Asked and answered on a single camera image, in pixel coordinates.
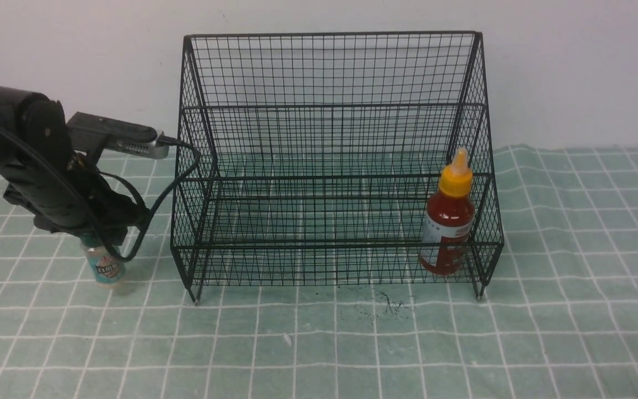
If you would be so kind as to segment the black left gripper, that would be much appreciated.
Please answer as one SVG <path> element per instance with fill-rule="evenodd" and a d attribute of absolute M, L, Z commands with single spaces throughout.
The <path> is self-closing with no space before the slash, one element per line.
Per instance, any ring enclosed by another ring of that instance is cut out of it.
<path fill-rule="evenodd" d="M 119 245 L 130 227 L 140 228 L 150 210 L 136 190 L 114 191 L 97 162 L 74 151 L 63 107 L 50 99 L 3 103 L 6 127 L 25 149 L 0 167 L 8 202 L 34 214 L 38 229 L 74 237 L 98 235 Z"/>

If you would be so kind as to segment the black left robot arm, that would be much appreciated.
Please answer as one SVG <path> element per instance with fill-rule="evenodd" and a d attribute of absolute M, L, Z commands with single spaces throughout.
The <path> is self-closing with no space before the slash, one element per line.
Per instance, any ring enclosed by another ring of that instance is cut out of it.
<path fill-rule="evenodd" d="M 121 244 L 150 212 L 139 196 L 114 191 L 97 163 L 127 129 L 155 138 L 152 128 L 82 112 L 66 120 L 60 102 L 0 86 L 0 176 L 8 183 L 3 198 L 30 212 L 36 228 L 74 237 L 94 233 L 87 206 L 109 242 Z"/>

